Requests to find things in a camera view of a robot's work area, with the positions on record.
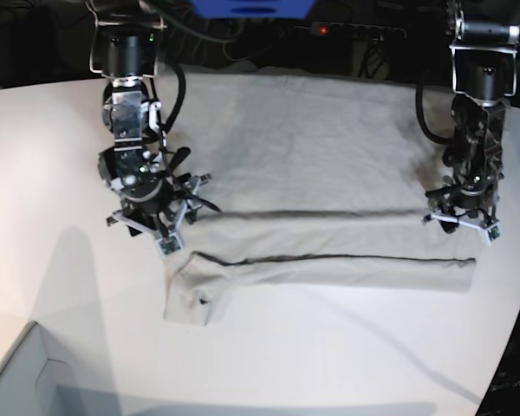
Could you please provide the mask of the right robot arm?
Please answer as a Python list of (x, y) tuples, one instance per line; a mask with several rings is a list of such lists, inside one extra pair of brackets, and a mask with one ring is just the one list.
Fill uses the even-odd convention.
[(172, 110), (163, 117), (154, 80), (164, 32), (177, 28), (217, 43), (233, 42), (240, 33), (196, 27), (168, 1), (88, 1), (86, 6), (94, 18), (89, 69), (107, 82), (101, 118), (114, 138), (98, 156), (98, 172), (120, 198), (120, 209), (107, 223), (125, 225), (133, 237), (150, 235), (159, 253), (168, 256), (185, 247), (183, 224), (196, 222), (202, 208), (220, 209), (199, 194), (211, 175), (178, 171), (190, 148), (168, 147), (168, 134), (184, 104), (186, 78), (179, 64), (169, 63), (177, 93)]

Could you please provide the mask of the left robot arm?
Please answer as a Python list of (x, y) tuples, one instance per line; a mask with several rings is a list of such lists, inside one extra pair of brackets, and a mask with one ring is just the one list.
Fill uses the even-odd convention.
[(502, 22), (473, 1), (447, 2), (446, 15), (452, 38), (452, 137), (433, 133), (426, 123), (424, 79), (416, 87), (415, 109), (423, 134), (443, 146), (442, 162), (451, 173), (441, 187), (426, 192), (430, 211), (423, 220), (438, 222), (447, 234), (473, 229), (492, 244), (502, 235), (498, 187), (504, 177), (506, 114), (517, 91), (520, 23)]

